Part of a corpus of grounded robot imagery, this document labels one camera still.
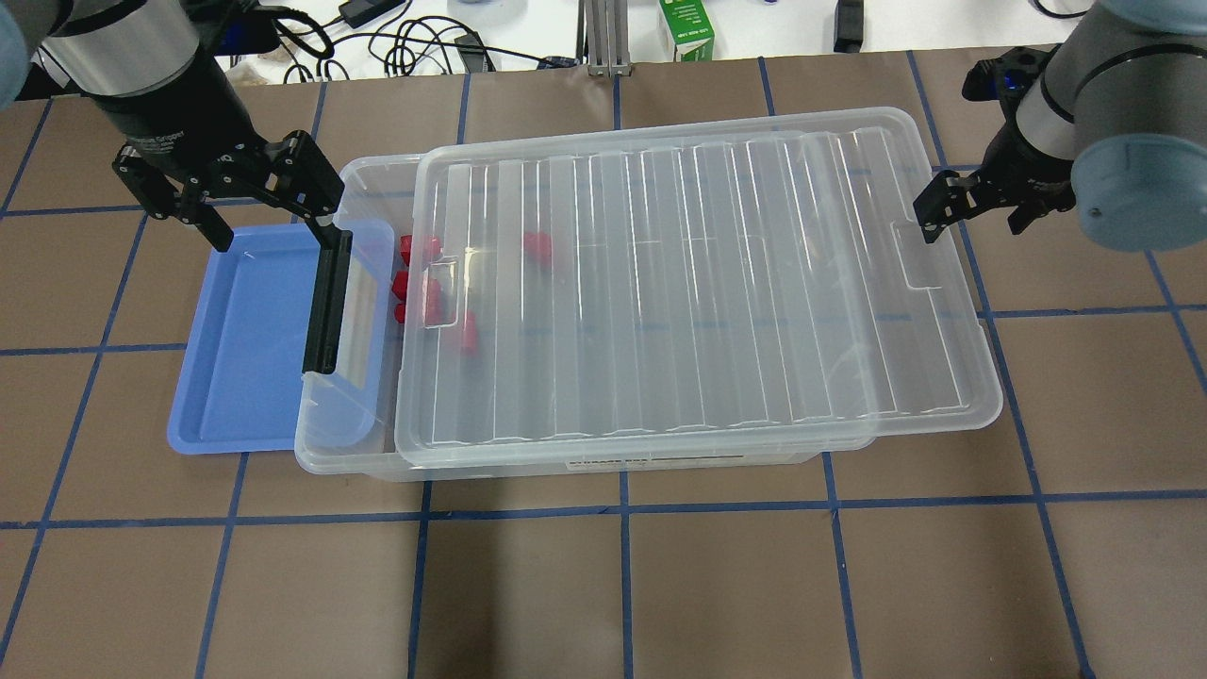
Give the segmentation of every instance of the blue grid line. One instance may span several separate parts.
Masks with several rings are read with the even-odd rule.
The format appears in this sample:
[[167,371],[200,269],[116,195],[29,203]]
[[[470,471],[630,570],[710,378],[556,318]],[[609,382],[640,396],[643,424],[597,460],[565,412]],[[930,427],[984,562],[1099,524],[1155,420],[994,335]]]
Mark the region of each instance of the blue grid line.
[[17,194],[17,186],[21,183],[21,177],[25,174],[25,168],[29,166],[29,158],[34,156],[34,146],[37,145],[37,137],[42,135],[42,128],[46,127],[46,118],[51,116],[51,104],[53,101],[53,99],[47,99],[46,105],[42,106],[42,115],[37,118],[37,124],[34,125],[34,134],[29,137],[25,152],[21,156],[21,164],[17,165],[17,172],[12,175],[12,183],[8,185],[8,192],[5,193],[4,204],[0,204],[0,217],[8,213],[8,205],[12,204],[12,197]]
[[620,631],[624,642],[624,679],[632,679],[632,550],[629,527],[629,473],[619,475],[620,492]]
[[855,603],[851,599],[851,578],[846,572],[846,548],[842,544],[842,520],[839,516],[838,485],[834,482],[834,463],[829,453],[822,453],[826,472],[827,509],[830,515],[830,533],[834,537],[834,563],[838,569],[838,589],[842,598],[842,621],[846,625],[846,643],[851,654],[851,674],[863,679],[863,661],[859,657],[859,637],[855,627]]
[[[939,164],[947,166],[947,154],[943,147],[943,139],[939,136],[938,125],[934,119],[934,111],[931,109],[929,99],[926,94],[926,86],[922,83],[922,74],[917,66],[917,59],[912,51],[905,53],[909,59],[910,71],[914,75],[914,84],[917,87],[919,98],[922,100],[922,110],[926,113],[926,123],[931,129],[931,136],[934,141],[935,154],[939,157]],[[989,293],[985,287],[985,279],[981,276],[980,264],[976,261],[976,252],[973,248],[972,238],[968,235],[967,224],[961,221],[958,224],[960,236],[964,245],[964,252],[968,254],[968,265],[972,269],[973,279],[976,282],[976,292],[980,295],[981,308],[984,309],[985,324],[989,328],[990,341],[992,345],[992,351],[998,362],[998,371],[1002,376],[1002,387],[1005,392],[1007,403],[1010,408],[1010,416],[1014,420],[1015,433],[1019,438],[1019,447],[1022,451],[1024,466],[1027,470],[1027,478],[1031,482],[1031,492],[1034,496],[1036,510],[1039,515],[1039,525],[1044,534],[1044,544],[1048,548],[1048,556],[1053,564],[1053,575],[1056,579],[1056,590],[1060,595],[1061,607],[1065,610],[1065,620],[1068,625],[1069,637],[1073,642],[1073,651],[1077,655],[1077,661],[1081,671],[1083,679],[1095,679],[1094,669],[1090,667],[1090,658],[1085,650],[1085,642],[1081,638],[1081,626],[1077,619],[1077,611],[1073,608],[1073,597],[1068,590],[1068,581],[1065,578],[1065,566],[1060,556],[1060,550],[1056,545],[1056,535],[1053,531],[1051,520],[1048,516],[1048,507],[1043,498],[1043,487],[1039,484],[1039,474],[1036,470],[1034,458],[1031,453],[1031,443],[1027,438],[1026,427],[1022,423],[1022,411],[1019,408],[1018,394],[1014,391],[1014,382],[1010,379],[1010,369],[1005,362],[1005,351],[1002,347],[1002,338],[997,330],[997,321],[995,318],[993,308],[989,300]]]
[[[1026,505],[1037,502],[1075,504],[1153,501],[1205,501],[1207,488],[1171,488],[1160,491],[1091,491],[1080,493],[1045,493],[1027,496],[944,496],[914,498],[855,498],[839,499],[839,509],[920,509],[949,507]],[[533,508],[496,511],[433,511],[431,521],[509,521],[523,519],[559,519],[571,516],[622,516],[624,514],[731,514],[774,511],[827,511],[829,501],[783,501],[740,503],[683,503],[649,505],[583,505],[568,508]],[[325,523],[392,523],[422,521],[422,511],[239,516],[235,526],[299,526]],[[64,528],[164,528],[187,526],[226,526],[222,516],[176,516],[151,519],[59,519],[46,525],[47,531]],[[30,531],[39,521],[0,521],[0,531]]]
[[[1139,306],[1091,306],[1085,309],[1016,309],[993,310],[995,318],[1025,317],[1062,317],[1089,315],[1133,315],[1177,311],[1207,311],[1207,304],[1139,305]],[[984,318],[985,311],[976,311],[976,317]],[[109,345],[106,347],[28,347],[18,350],[0,350],[0,357],[56,356],[56,355],[117,355],[132,352],[182,352],[188,349],[183,343],[162,345]]]
[[775,115],[775,96],[771,95],[771,78],[766,72],[766,59],[758,58],[758,75],[763,81],[763,98],[766,99],[766,115]]
[[561,516],[597,516],[622,514],[613,505],[585,505],[571,508],[543,508],[521,510],[450,510],[432,511],[432,521],[497,521],[500,519],[555,519]]
[[239,516],[239,498],[243,496],[243,480],[247,474],[247,453],[239,453],[239,469],[234,475],[234,487],[231,490],[231,505],[222,529],[222,546],[218,548],[218,563],[214,570],[214,585],[210,587],[210,601],[205,607],[205,625],[202,627],[202,643],[197,651],[194,679],[205,677],[205,663],[210,656],[210,639],[214,636],[214,620],[218,613],[218,597],[222,593],[222,578],[226,575],[226,563],[231,555],[231,538],[234,535],[234,519]]
[[240,516],[235,526],[309,526],[320,523],[395,523],[420,521],[418,511],[367,513],[367,514],[311,514],[281,516]]
[[407,637],[407,679],[415,679],[419,661],[419,622],[424,609],[424,572],[427,569],[428,515],[432,511],[432,482],[424,481],[419,539],[415,544],[415,575],[410,587],[410,631]]
[[993,317],[1061,317],[1074,315],[1129,315],[1164,314],[1168,306],[1090,306],[1085,309],[1025,309],[1001,311],[995,309]]
[[165,345],[115,345],[111,347],[35,347],[29,350],[0,350],[0,357],[47,357],[59,355],[129,355],[134,352],[180,352],[182,343]]
[[456,142],[465,144],[466,112],[470,110],[470,72],[466,71],[465,80],[461,81],[461,112],[456,119]]
[[[146,229],[147,217],[142,215],[139,219],[139,227],[134,232],[134,241],[130,244],[130,251],[126,257],[126,268],[122,269],[121,281],[117,283],[117,292],[113,294],[113,303],[109,309],[109,317],[105,321],[105,329],[100,336],[100,346],[104,347],[109,344],[109,335],[113,329],[113,321],[117,318],[117,309],[122,304],[122,294],[126,292],[126,283],[130,279],[130,269],[134,268],[134,257],[139,251],[139,242],[142,241],[142,232]],[[97,357],[92,362],[92,369],[88,371],[88,381],[84,384],[83,394],[80,398],[80,405],[76,408],[75,418],[71,422],[71,431],[68,434],[68,441],[63,447],[63,456],[59,458],[59,467],[54,473],[54,481],[51,484],[49,494],[46,498],[46,505],[42,509],[42,517],[39,520],[37,534],[34,537],[34,546],[29,551],[29,558],[25,561],[25,569],[21,575],[21,584],[17,586],[17,596],[13,597],[12,608],[8,611],[8,621],[5,624],[4,637],[0,638],[0,666],[4,665],[5,655],[8,652],[8,644],[12,642],[12,632],[17,626],[17,617],[21,615],[21,607],[25,602],[25,592],[29,591],[29,581],[34,575],[34,567],[37,566],[37,556],[42,551],[42,540],[46,538],[46,529],[51,522],[51,514],[54,511],[54,503],[58,501],[59,490],[63,487],[63,479],[68,472],[68,463],[71,462],[71,452],[75,450],[76,438],[80,435],[80,428],[83,425],[83,415],[88,410],[88,399],[92,397],[93,387],[97,385],[97,374],[100,373],[100,359],[104,353],[98,352]]]
[[1026,505],[1036,502],[1034,496],[954,496],[945,498],[871,498],[839,501],[839,509],[908,509],[908,508],[958,508]]
[[[457,110],[456,142],[465,144],[465,124],[470,116],[470,71],[461,81],[461,105]],[[419,631],[424,608],[424,573],[427,569],[427,533],[432,521],[435,484],[424,481],[424,497],[419,507],[419,531],[415,539],[415,574],[410,589],[410,630],[407,638],[407,679],[415,679],[419,663]]]
[[310,123],[310,136],[319,140],[319,123],[322,122],[322,105],[327,103],[327,81],[319,83],[319,100],[314,105],[314,122]]
[[181,528],[187,526],[225,526],[221,516],[168,516],[154,519],[59,519],[51,520],[48,531],[60,528]]
[[801,511],[828,510],[828,501],[770,501],[752,503],[678,503],[630,505],[629,514],[722,514],[735,511]]
[[1127,503],[1138,501],[1202,501],[1207,490],[1186,488],[1170,491],[1097,491],[1091,493],[1049,493],[1045,503]]
[[1199,361],[1199,352],[1195,350],[1194,339],[1190,338],[1190,332],[1186,329],[1186,322],[1182,317],[1182,310],[1173,302],[1173,292],[1170,289],[1168,281],[1165,280],[1165,274],[1161,273],[1161,264],[1156,262],[1156,256],[1151,251],[1145,251],[1144,257],[1148,258],[1148,265],[1153,269],[1153,276],[1156,277],[1156,285],[1161,288],[1161,295],[1165,297],[1166,310],[1173,316],[1174,324],[1178,326],[1178,334],[1182,335],[1182,345],[1186,349],[1186,356],[1190,358],[1190,365],[1195,369],[1195,377],[1199,379],[1199,387],[1207,393],[1207,375],[1203,374],[1203,364]]
[[[217,207],[237,207],[240,205],[258,205],[255,198],[214,198],[209,201]],[[97,212],[136,212],[142,205],[81,205],[76,207],[36,207],[30,210],[8,210],[5,216],[11,217],[36,217],[47,215],[88,215]]]
[[612,76],[612,129],[622,129],[620,123],[620,76]]
[[89,215],[97,212],[136,212],[142,205],[91,205],[81,207],[37,207],[33,210],[10,210],[5,216],[37,217],[46,215]]

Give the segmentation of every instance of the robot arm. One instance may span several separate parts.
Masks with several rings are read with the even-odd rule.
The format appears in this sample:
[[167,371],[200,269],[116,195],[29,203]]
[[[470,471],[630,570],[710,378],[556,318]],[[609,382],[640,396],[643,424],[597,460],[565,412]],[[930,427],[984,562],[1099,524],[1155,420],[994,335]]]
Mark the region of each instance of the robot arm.
[[1081,228],[1116,250],[1207,238],[1207,4],[1100,0],[1050,54],[1013,49],[964,82],[1007,122],[980,169],[943,171],[914,206],[927,241],[1011,206],[1021,233],[1079,205]]
[[0,103],[45,47],[126,135],[113,170],[152,217],[194,226],[218,251],[233,233],[210,198],[305,219],[320,253],[304,370],[334,370],[352,234],[331,215],[344,183],[305,131],[256,133],[179,0],[0,0]]

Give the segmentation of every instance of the table surface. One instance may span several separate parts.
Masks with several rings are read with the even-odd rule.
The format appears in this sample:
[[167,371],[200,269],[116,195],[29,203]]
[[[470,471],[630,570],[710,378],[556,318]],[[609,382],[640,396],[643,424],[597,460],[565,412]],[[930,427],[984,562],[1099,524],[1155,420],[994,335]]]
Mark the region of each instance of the table surface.
[[[240,90],[337,165],[457,141],[894,105],[935,166],[999,124],[991,51]],[[391,485],[174,453],[206,259],[82,99],[0,113],[0,678],[1201,677],[1202,246],[1069,216],[955,233],[1008,404],[793,467]],[[222,209],[235,224],[284,221]]]

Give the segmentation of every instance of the clear plastic storage bin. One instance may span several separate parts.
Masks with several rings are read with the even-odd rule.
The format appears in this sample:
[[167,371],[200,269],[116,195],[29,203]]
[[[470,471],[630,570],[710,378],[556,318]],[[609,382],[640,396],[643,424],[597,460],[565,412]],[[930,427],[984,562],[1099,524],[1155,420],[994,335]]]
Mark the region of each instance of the clear plastic storage bin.
[[951,238],[926,245],[914,217],[929,176],[896,109],[356,160],[337,223],[414,233],[409,310],[363,357],[375,394],[305,376],[298,460],[758,464],[984,427],[1001,388]]

